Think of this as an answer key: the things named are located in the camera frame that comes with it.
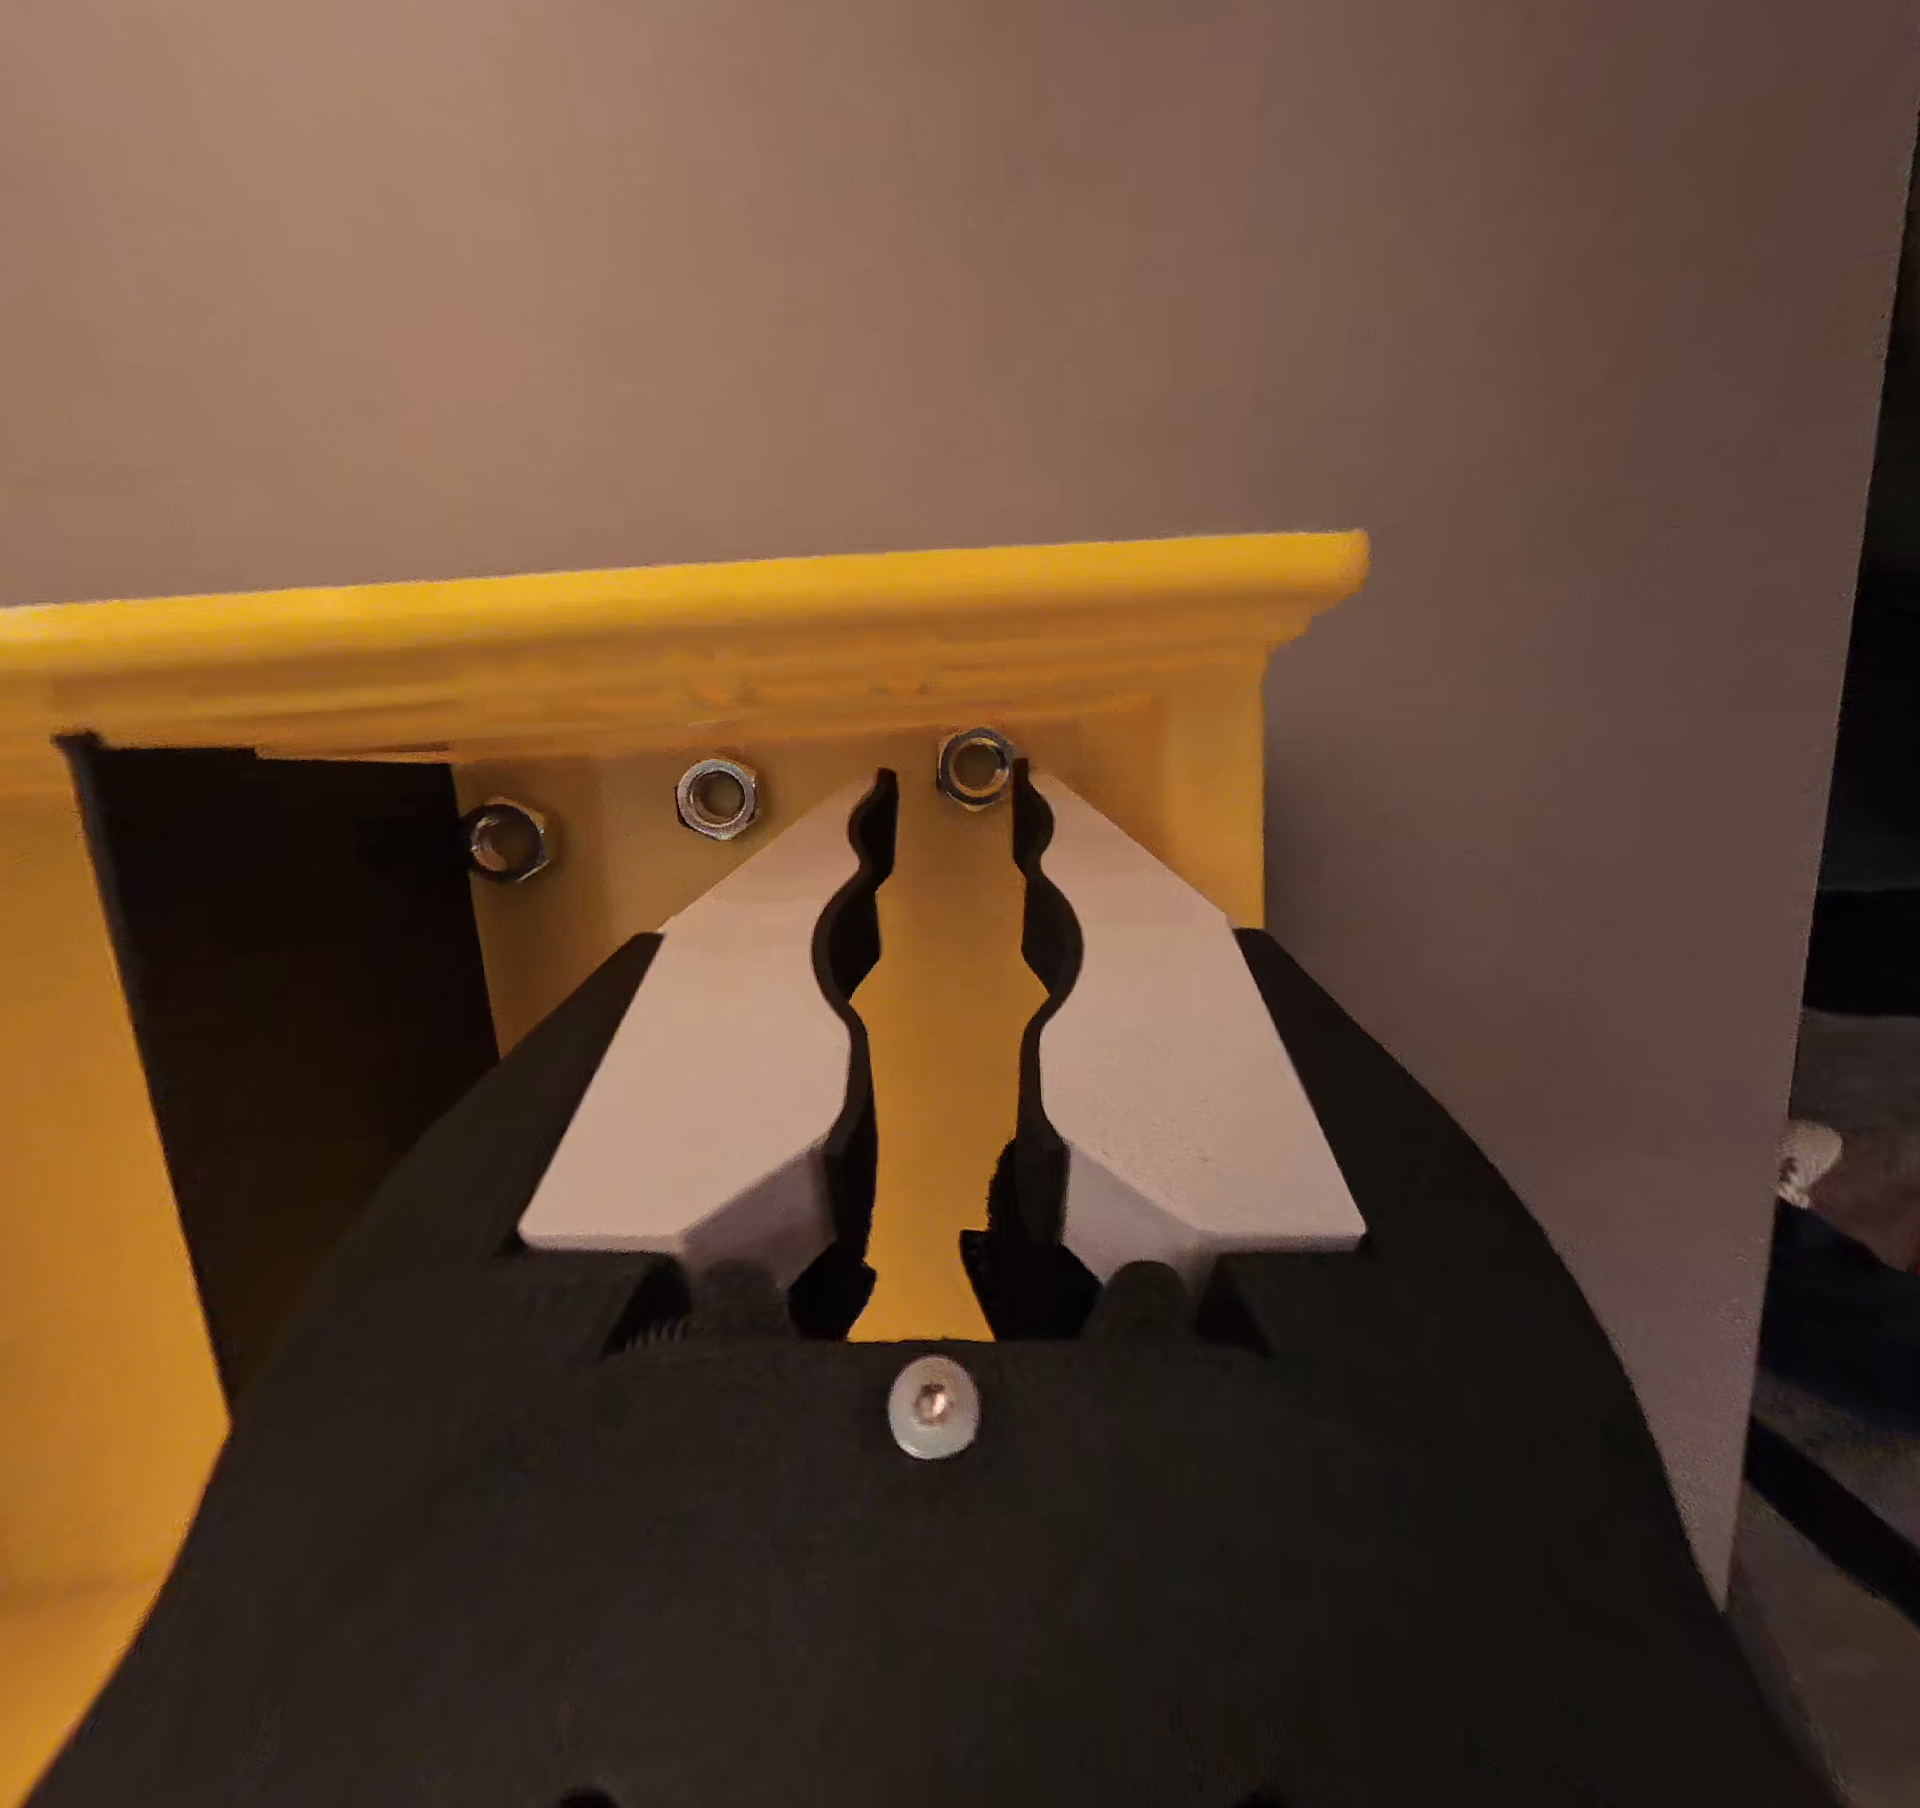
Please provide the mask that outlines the black bin divider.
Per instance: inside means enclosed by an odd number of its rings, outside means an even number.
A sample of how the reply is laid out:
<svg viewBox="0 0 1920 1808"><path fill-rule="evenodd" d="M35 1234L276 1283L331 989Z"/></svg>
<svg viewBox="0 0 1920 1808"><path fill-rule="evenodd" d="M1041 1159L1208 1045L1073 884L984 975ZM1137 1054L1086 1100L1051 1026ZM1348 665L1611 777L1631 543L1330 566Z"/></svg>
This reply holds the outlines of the black bin divider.
<svg viewBox="0 0 1920 1808"><path fill-rule="evenodd" d="M226 1405L497 1044L453 776L58 739Z"/></svg>

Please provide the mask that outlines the yellow plastic bin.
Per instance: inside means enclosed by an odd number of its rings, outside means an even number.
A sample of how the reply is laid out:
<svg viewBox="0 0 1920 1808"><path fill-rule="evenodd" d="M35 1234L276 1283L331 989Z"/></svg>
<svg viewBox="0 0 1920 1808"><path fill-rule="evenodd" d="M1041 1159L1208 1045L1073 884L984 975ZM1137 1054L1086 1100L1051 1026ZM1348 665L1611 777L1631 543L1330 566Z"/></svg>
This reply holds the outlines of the yellow plastic bin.
<svg viewBox="0 0 1920 1808"><path fill-rule="evenodd" d="M1012 1064L1038 986L1001 821L935 797L935 739L1012 737L1234 926L1264 923L1273 652L1353 597L1365 539L1197 535L3 611L3 1727L20 1805L178 1552L226 1434L119 959L57 739L448 767L566 815L555 893L479 903L479 1023L514 1044L627 933L747 856L664 815L669 757L755 763L773 830L855 773L901 777L899 965L881 1112L950 1036Z"/></svg>

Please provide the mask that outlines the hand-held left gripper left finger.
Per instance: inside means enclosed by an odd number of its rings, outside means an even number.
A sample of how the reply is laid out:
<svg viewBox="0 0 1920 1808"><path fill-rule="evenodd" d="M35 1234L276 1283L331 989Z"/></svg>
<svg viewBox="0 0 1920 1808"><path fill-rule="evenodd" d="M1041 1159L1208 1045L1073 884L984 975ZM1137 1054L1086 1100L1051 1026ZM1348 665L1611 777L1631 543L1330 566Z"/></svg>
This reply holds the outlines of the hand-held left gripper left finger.
<svg viewBox="0 0 1920 1808"><path fill-rule="evenodd" d="M877 1289L877 1094L851 1002L877 966L899 780L832 791L658 931L518 1221L528 1250L755 1267L799 1335Z"/></svg>

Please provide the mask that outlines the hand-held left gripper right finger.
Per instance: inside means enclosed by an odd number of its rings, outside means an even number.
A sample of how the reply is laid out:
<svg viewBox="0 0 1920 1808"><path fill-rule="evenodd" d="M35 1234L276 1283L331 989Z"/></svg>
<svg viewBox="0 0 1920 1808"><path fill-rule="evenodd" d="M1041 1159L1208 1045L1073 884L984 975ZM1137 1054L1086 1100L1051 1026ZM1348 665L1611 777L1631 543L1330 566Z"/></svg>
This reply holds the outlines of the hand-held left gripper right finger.
<svg viewBox="0 0 1920 1808"><path fill-rule="evenodd" d="M1073 1340L1133 1264L1200 1301L1234 1257L1349 1254L1363 1218L1227 912L1016 765L1013 1132L961 1264L999 1341Z"/></svg>

